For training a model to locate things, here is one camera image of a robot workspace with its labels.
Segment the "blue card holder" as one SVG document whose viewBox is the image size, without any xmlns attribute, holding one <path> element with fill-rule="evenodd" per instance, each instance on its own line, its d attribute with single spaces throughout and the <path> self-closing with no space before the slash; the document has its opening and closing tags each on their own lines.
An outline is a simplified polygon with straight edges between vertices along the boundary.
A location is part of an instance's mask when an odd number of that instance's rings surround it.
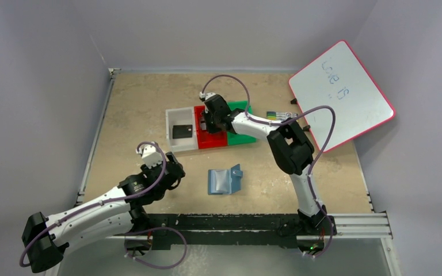
<svg viewBox="0 0 442 276">
<path fill-rule="evenodd" d="M 243 171 L 241 165 L 236 164 L 230 169 L 208 170 L 209 195 L 230 195 L 241 191 Z"/>
</svg>

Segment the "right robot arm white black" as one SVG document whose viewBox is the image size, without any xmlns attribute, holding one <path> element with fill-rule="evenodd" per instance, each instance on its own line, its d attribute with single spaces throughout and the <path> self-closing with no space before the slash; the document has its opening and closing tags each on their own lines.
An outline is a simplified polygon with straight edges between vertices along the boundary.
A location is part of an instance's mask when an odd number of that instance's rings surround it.
<svg viewBox="0 0 442 276">
<path fill-rule="evenodd" d="M 268 143 L 277 166 L 291 179 L 302 227 L 318 233 L 336 234 L 336 226 L 311 183 L 314 146 L 301 126 L 294 119 L 274 121 L 251 116 L 242 109 L 232 110 L 216 93 L 200 92 L 199 97 L 205 105 L 202 115 L 209 133 L 226 131 Z"/>
</svg>

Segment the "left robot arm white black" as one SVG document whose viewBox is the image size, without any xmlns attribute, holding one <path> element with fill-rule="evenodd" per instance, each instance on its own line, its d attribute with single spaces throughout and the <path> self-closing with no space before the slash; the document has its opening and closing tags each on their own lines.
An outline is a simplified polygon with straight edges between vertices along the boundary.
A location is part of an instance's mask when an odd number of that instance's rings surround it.
<svg viewBox="0 0 442 276">
<path fill-rule="evenodd" d="M 72 209 L 45 216 L 30 215 L 21 240 L 19 265 L 41 273 L 58 265 L 66 254 L 113 235 L 142 235 L 165 231 L 154 224 L 144 207 L 161 200 L 185 177 L 183 165 L 172 152 L 141 154 L 140 173 L 130 175 L 103 195 Z"/>
</svg>

